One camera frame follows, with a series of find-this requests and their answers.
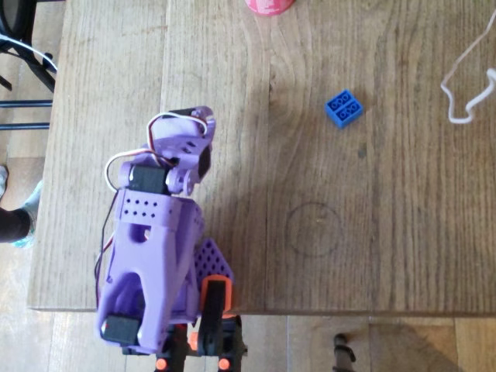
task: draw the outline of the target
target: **wooden floor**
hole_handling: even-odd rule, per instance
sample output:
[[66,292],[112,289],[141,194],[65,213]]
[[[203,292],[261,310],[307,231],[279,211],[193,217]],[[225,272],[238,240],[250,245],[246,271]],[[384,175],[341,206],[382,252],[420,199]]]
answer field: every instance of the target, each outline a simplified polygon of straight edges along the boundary
[[[41,3],[35,46],[57,52],[63,3]],[[43,28],[40,24],[50,23]],[[0,56],[0,74],[14,86],[0,99],[49,98],[24,64]],[[0,112],[0,121],[44,120],[43,110]],[[47,132],[0,133],[0,164],[10,170],[0,205],[16,208],[42,177]],[[92,332],[92,313],[35,312],[26,308],[32,247],[0,244],[0,360],[3,371],[150,372],[153,358],[120,355]],[[496,319],[384,319],[365,317],[243,316],[249,347],[244,371],[327,371],[332,338],[350,335],[360,372],[496,371]],[[188,358],[187,371],[214,371],[214,360]]]

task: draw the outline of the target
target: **white string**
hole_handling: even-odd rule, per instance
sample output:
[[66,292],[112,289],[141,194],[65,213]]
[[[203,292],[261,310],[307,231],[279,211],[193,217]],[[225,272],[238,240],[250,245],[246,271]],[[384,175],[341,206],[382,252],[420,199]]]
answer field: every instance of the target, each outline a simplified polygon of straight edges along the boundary
[[13,39],[13,38],[8,37],[6,35],[2,35],[1,33],[0,33],[0,40],[9,41],[10,43],[14,43],[14,44],[17,44],[21,47],[24,47],[27,50],[31,50],[33,53],[38,54],[40,57],[42,57],[44,60],[46,60],[46,62],[51,64],[52,67],[55,69],[55,71],[57,71],[57,66],[55,65],[55,63],[50,58],[48,58],[45,54],[41,53],[39,50],[34,49],[32,46],[29,46],[28,44],[25,44],[21,41],[18,41],[16,39]]
[[458,68],[460,62],[489,33],[491,27],[493,26],[493,22],[495,18],[496,18],[496,9],[494,10],[493,15],[491,16],[491,19],[489,20],[489,23],[487,24],[485,31],[482,34],[480,34],[478,38],[475,39],[475,41],[467,48],[467,50],[463,52],[461,56],[458,57],[458,59],[453,64],[453,67],[451,68],[449,73],[444,77],[443,82],[441,83],[441,89],[446,93],[449,99],[448,119],[453,124],[468,124],[469,122],[471,122],[474,119],[474,114],[472,113],[472,109],[476,105],[481,103],[484,99],[486,99],[488,95],[490,95],[491,92],[494,90],[494,85],[496,84],[496,70],[494,68],[490,68],[489,70],[487,70],[487,79],[489,80],[489,85],[478,96],[472,98],[465,106],[465,111],[467,111],[468,116],[466,118],[454,117],[455,98],[451,90],[449,90],[448,87],[446,86],[446,84],[448,83],[448,80],[455,74],[455,71]]

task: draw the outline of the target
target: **orange screw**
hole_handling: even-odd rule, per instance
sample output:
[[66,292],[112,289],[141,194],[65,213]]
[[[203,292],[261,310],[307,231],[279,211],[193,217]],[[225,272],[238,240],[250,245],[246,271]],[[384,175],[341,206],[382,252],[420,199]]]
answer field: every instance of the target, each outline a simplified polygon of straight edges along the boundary
[[222,358],[219,360],[219,369],[220,370],[228,370],[230,366],[231,366],[231,363],[226,358]]
[[167,368],[167,361],[164,358],[159,358],[157,359],[157,362],[155,362],[155,367],[158,370],[165,370]]

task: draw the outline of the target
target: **metal rod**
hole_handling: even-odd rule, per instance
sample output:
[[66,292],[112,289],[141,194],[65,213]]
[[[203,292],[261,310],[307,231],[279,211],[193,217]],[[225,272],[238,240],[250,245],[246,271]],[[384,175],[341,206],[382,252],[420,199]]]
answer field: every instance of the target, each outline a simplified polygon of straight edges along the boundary
[[0,101],[0,108],[13,109],[16,107],[52,107],[51,99],[33,99],[29,101]]
[[29,129],[48,129],[49,122],[20,122],[14,124],[0,124],[0,130],[29,130]]

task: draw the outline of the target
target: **black pants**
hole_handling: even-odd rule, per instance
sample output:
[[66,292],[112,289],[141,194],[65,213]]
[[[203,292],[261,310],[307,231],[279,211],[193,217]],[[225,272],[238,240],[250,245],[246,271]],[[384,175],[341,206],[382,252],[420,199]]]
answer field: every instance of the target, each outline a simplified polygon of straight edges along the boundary
[[6,211],[0,208],[0,243],[12,243],[29,233],[31,218],[24,209]]

